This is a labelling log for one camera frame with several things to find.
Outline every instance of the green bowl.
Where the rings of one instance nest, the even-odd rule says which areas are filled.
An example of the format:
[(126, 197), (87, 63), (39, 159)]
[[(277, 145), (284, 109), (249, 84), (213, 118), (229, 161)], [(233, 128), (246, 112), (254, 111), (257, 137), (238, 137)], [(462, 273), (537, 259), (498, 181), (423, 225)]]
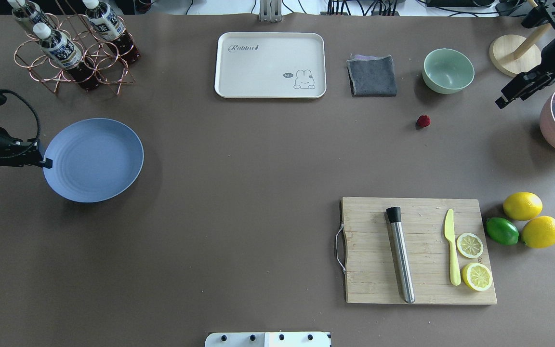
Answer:
[(439, 48), (423, 61), (423, 81), (434, 92), (453, 94), (466, 88), (474, 79), (474, 67), (462, 53)]

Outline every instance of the metal bracket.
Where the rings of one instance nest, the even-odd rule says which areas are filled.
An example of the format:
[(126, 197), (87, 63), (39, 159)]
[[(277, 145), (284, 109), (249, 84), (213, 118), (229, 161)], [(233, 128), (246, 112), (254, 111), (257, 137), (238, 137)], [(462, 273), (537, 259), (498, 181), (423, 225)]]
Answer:
[(207, 336), (205, 347), (331, 347), (331, 333), (212, 333)]
[(282, 1), (260, 0), (258, 18), (261, 22), (282, 22)]

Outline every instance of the table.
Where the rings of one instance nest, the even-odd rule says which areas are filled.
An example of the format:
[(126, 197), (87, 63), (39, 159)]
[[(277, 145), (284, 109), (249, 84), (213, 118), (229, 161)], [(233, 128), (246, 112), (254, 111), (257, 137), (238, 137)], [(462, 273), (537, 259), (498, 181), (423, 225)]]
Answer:
[[(24, 35), (0, 17), (0, 88), (40, 114), (44, 144), (109, 117), (134, 129), (145, 166), (121, 195), (79, 204), (40, 169), (0, 167), (0, 346), (198, 347), (210, 332), (332, 332), (334, 346), (555, 346), (555, 246), (489, 240), (498, 305), (348, 305), (333, 256), (343, 196), (475, 198), (500, 215), (533, 191), (555, 217), (555, 149), (538, 129), (550, 86), (499, 110), (508, 81), (487, 57), (516, 18), (343, 18), (293, 14), (126, 17), (143, 53), (136, 84), (57, 96), (14, 65)], [(213, 90), (227, 31), (311, 31), (326, 45), (320, 99), (222, 99)], [(458, 49), (475, 81), (443, 96), (426, 53)], [(397, 97), (352, 97), (351, 53), (392, 54)], [(421, 114), (432, 125), (415, 129)], [(13, 136), (31, 114), (0, 107)]]

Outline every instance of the white tray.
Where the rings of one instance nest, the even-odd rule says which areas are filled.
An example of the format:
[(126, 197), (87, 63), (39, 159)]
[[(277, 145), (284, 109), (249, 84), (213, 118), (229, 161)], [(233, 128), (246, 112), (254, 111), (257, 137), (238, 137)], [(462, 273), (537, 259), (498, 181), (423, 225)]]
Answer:
[(321, 97), (324, 41), (315, 33), (224, 33), (215, 91), (221, 97)]

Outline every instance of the strawberry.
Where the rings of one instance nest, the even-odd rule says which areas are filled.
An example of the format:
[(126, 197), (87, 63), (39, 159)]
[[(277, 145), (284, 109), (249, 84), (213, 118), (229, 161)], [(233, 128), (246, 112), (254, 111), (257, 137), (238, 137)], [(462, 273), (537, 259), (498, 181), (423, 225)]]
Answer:
[(430, 120), (430, 117), (427, 116), (427, 114), (423, 114), (423, 116), (420, 116), (419, 119), (417, 120), (417, 125), (419, 125), (419, 127), (421, 128), (425, 128), (431, 123), (432, 121)]

